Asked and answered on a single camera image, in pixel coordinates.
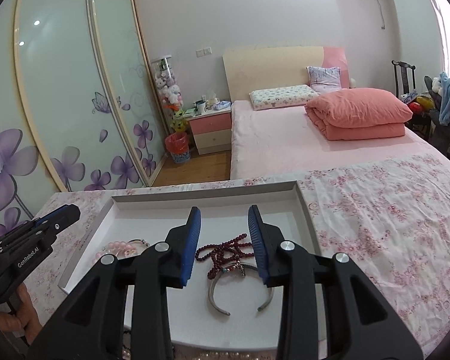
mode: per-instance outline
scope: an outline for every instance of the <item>sliding wardrobe door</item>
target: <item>sliding wardrobe door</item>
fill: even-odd
[[[107,100],[91,22],[87,0],[18,1],[24,109],[67,190],[141,187]]]
[[[165,158],[166,133],[143,59],[132,0],[94,0],[94,9],[112,92],[152,183]]]
[[[13,64],[16,0],[0,5],[0,236],[37,214],[58,192],[22,111]]]

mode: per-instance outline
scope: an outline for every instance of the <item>nightstand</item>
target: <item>nightstand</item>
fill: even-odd
[[[199,154],[223,152],[232,149],[231,107],[187,119]]]

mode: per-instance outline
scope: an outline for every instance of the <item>pillow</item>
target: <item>pillow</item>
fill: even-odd
[[[371,127],[342,128],[321,119],[313,109],[306,114],[328,140],[363,140],[376,138],[394,138],[405,135],[403,123],[387,123]]]
[[[308,85],[263,89],[250,93],[250,99],[255,110],[304,105],[309,99],[317,96],[319,94]]]
[[[308,66],[310,86],[318,93],[330,93],[341,90],[339,67],[313,67]]]
[[[412,111],[392,93],[382,89],[356,88],[322,94],[311,99],[306,109],[333,126],[358,128],[387,123],[405,123]]]

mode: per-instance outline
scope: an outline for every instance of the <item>white tray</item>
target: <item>white tray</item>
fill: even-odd
[[[248,234],[247,213],[257,204],[263,221],[278,226],[285,239],[310,253],[320,249],[307,205],[295,182],[250,187],[222,188],[173,193],[115,196],[99,213],[68,263],[59,287],[69,294],[92,266],[95,254],[116,240],[145,239],[151,245],[163,241],[168,231],[186,223],[192,206],[202,213],[198,247],[221,243]],[[244,242],[250,242],[250,236]],[[270,305],[257,312],[267,298],[266,287],[255,272],[222,276],[215,288],[215,301],[231,313],[225,316],[207,300],[211,261],[197,262],[191,279],[182,289],[167,289],[172,341],[213,350],[256,351],[275,349],[278,343],[282,288],[275,289]],[[318,292],[319,339],[325,339],[323,300]],[[124,325],[131,327],[133,286],[127,295]]]

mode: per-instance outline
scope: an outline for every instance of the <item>human hand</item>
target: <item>human hand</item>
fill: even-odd
[[[38,333],[40,333],[40,330],[42,330],[42,326],[24,283],[17,288],[17,295],[22,302],[17,310],[17,315],[0,312],[0,330],[3,333],[8,333],[18,332],[23,328],[25,330],[25,338],[31,344]]]

